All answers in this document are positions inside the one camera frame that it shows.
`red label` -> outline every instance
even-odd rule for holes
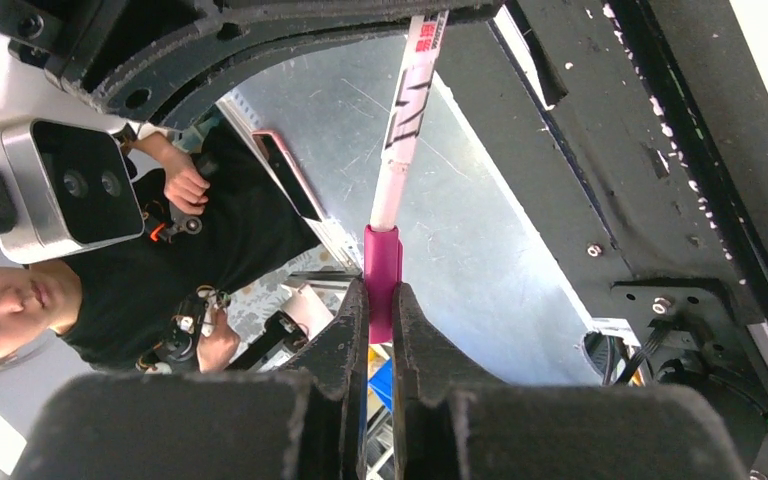
[[[434,36],[434,30],[437,28],[436,24],[428,24],[422,26],[422,29],[419,31],[420,37],[433,37]]]
[[[420,40],[416,42],[416,51],[417,52],[427,52],[429,49],[431,49],[431,39],[425,39]]]

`blue object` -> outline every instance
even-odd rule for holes
[[[381,403],[393,412],[393,360],[387,362],[369,379],[369,388],[378,395]]]

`wrist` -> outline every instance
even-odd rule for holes
[[[164,170],[174,167],[184,153],[160,132],[137,140],[133,147],[153,158]]]

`pink phone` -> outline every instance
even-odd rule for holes
[[[324,211],[281,136],[272,130],[258,130],[252,136],[299,215],[321,222]]]

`patterned floor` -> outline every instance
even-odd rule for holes
[[[238,354],[245,351],[248,344],[263,332],[263,324],[283,304],[290,295],[281,287],[293,272],[311,272],[341,269],[336,260],[325,250],[317,247],[287,262],[278,270],[264,275],[260,280],[233,294],[233,302],[228,308],[228,323],[242,339]],[[331,310],[339,308],[337,297],[320,293],[325,305]]]

